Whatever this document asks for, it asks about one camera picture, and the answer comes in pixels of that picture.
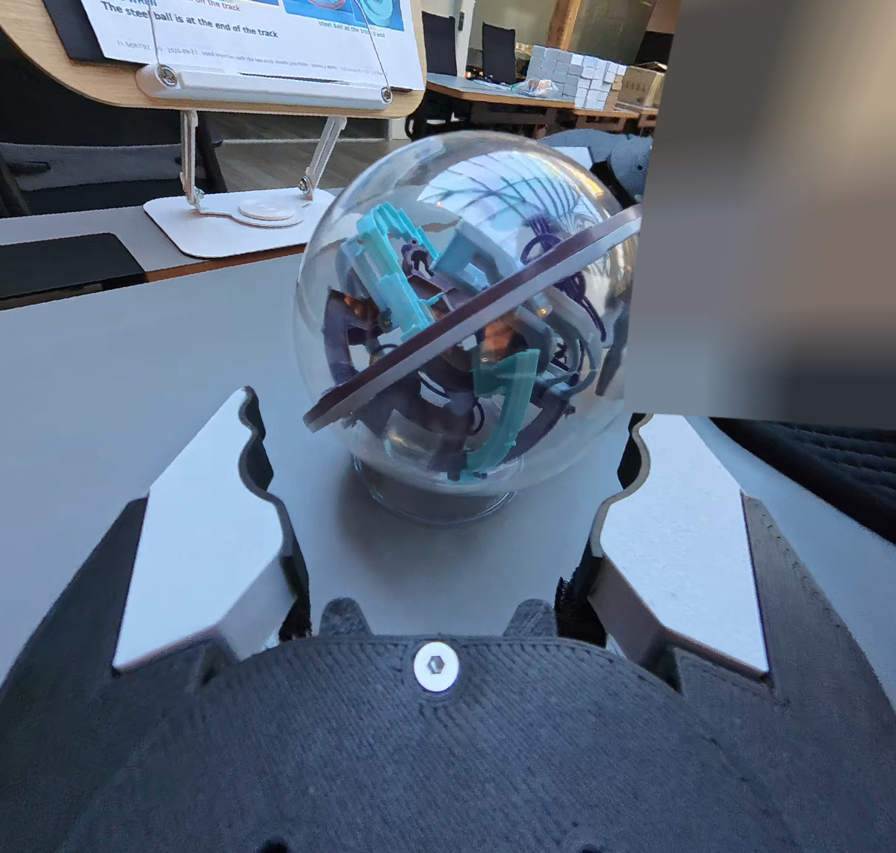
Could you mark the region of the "printed instruction sheet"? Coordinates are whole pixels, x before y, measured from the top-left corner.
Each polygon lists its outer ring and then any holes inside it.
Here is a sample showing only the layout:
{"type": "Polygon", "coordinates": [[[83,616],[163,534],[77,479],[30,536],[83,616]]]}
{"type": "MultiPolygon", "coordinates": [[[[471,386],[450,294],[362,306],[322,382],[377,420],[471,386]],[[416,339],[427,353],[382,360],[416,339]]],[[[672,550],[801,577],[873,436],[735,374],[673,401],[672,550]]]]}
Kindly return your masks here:
{"type": "Polygon", "coordinates": [[[81,0],[107,58],[421,90],[410,0],[81,0]]]}

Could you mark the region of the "cardboard box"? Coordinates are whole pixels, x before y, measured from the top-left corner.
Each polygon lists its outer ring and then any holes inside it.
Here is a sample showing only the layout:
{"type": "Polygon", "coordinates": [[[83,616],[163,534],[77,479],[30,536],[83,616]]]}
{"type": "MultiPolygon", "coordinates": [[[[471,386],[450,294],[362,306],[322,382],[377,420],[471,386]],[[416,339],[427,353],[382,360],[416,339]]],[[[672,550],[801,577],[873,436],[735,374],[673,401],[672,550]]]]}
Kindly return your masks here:
{"type": "Polygon", "coordinates": [[[623,74],[617,104],[639,109],[657,109],[663,92],[666,70],[629,65],[623,74]]]}

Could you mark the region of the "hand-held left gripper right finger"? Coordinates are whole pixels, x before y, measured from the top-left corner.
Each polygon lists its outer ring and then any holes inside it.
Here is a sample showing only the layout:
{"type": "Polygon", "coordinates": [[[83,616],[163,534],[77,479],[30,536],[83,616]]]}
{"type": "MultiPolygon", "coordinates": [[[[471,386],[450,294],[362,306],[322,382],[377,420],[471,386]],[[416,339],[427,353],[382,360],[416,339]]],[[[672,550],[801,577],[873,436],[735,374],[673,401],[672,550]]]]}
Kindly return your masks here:
{"type": "Polygon", "coordinates": [[[686,418],[634,414],[572,578],[559,635],[677,678],[689,653],[742,678],[770,668],[744,494],[686,418]]]}

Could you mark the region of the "black office chair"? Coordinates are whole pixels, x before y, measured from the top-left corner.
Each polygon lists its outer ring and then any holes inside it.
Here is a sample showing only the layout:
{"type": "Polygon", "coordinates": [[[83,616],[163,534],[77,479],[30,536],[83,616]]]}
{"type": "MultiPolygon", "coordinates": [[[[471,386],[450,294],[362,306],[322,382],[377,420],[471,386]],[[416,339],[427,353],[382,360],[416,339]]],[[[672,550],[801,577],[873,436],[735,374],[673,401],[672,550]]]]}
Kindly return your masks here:
{"type": "Polygon", "coordinates": [[[3,218],[181,196],[181,118],[85,98],[1,35],[3,218]]]}

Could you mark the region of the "clear plastic maze ball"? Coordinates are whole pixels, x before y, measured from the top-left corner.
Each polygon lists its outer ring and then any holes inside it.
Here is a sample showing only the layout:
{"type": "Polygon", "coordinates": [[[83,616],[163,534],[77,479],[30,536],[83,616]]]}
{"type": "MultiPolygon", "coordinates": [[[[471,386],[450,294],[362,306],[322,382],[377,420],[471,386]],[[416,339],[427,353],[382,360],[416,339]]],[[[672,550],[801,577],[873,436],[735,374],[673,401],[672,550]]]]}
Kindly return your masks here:
{"type": "Polygon", "coordinates": [[[306,428],[420,489],[518,492],[564,471],[622,412],[641,210],[507,133],[376,162],[299,268],[306,428]]]}

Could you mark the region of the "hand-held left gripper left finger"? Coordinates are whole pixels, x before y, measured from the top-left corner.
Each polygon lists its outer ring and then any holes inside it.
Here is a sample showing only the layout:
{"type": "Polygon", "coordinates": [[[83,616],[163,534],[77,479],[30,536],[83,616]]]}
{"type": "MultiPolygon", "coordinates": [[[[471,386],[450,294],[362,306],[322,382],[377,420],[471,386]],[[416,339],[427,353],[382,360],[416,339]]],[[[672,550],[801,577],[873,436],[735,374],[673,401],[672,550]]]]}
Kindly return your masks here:
{"type": "Polygon", "coordinates": [[[113,667],[213,642],[242,660],[312,632],[308,571],[250,387],[237,389],[152,484],[113,667]]]}

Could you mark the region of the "black mesh seat cushion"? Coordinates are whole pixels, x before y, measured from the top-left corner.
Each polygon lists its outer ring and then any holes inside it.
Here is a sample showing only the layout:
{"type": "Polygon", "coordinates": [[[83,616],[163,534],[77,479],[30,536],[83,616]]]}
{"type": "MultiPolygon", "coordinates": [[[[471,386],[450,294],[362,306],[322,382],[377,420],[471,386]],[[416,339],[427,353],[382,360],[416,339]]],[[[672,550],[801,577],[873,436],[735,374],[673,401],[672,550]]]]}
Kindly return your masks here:
{"type": "Polygon", "coordinates": [[[713,418],[735,443],[890,542],[895,541],[895,431],[713,418]]]}

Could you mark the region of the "clear ring ball stand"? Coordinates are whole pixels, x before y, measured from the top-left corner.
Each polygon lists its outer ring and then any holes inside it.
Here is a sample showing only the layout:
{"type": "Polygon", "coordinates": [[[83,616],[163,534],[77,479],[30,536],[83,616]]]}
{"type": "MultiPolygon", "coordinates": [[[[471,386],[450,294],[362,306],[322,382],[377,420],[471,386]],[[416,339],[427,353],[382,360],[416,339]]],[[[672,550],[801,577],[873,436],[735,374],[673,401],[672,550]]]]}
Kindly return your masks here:
{"type": "Polygon", "coordinates": [[[468,525],[481,521],[506,506],[516,492],[487,495],[453,494],[420,489],[352,456],[358,479],[386,511],[403,519],[433,527],[468,525]]]}

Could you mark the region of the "wooden work table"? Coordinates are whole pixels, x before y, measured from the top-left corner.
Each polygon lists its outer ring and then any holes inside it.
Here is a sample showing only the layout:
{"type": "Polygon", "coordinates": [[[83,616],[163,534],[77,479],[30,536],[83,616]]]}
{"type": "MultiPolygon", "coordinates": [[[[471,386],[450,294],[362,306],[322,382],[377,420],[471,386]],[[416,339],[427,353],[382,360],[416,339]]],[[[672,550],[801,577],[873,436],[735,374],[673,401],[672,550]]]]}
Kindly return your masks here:
{"type": "Polygon", "coordinates": [[[413,114],[430,131],[457,129],[506,130],[540,139],[556,130],[591,129],[609,133],[652,133],[658,111],[648,108],[588,109],[571,101],[535,98],[508,87],[454,75],[430,73],[424,98],[413,114]]]}

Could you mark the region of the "stack of white boxes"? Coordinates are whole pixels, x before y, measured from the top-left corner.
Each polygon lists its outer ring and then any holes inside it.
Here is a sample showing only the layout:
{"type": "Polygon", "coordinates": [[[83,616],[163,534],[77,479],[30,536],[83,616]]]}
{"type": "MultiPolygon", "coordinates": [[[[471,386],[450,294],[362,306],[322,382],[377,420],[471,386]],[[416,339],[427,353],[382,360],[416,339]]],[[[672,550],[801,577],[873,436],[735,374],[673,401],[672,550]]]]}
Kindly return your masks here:
{"type": "Polygon", "coordinates": [[[597,56],[536,45],[526,72],[532,93],[575,108],[614,110],[629,66],[597,56]]]}

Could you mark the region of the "wooden document stand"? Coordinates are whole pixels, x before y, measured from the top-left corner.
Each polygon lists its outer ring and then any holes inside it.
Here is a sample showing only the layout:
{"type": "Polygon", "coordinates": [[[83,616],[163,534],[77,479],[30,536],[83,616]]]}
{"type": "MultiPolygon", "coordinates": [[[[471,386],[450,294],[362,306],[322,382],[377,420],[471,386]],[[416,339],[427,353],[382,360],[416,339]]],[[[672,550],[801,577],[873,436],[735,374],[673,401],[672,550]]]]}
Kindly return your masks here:
{"type": "MultiPolygon", "coordinates": [[[[410,3],[425,70],[420,0],[410,3]]],[[[2,30],[17,49],[69,90],[118,108],[180,113],[184,193],[143,209],[182,253],[201,260],[308,242],[333,199],[318,187],[346,120],[406,117],[419,106],[424,89],[401,92],[387,83],[322,82],[110,59],[81,0],[2,0],[1,15],[2,30]],[[200,112],[327,117],[327,122],[296,187],[202,194],[196,187],[200,112]]]]}

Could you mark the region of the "black flat pad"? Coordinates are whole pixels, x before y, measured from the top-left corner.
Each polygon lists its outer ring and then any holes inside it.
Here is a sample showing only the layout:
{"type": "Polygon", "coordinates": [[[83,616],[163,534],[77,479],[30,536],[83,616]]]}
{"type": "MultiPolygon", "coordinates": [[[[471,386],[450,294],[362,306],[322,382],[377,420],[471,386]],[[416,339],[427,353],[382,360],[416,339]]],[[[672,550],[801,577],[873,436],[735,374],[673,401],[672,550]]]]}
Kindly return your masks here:
{"type": "Polygon", "coordinates": [[[65,291],[99,291],[147,281],[122,240],[110,232],[3,244],[1,301],[65,291]]]}

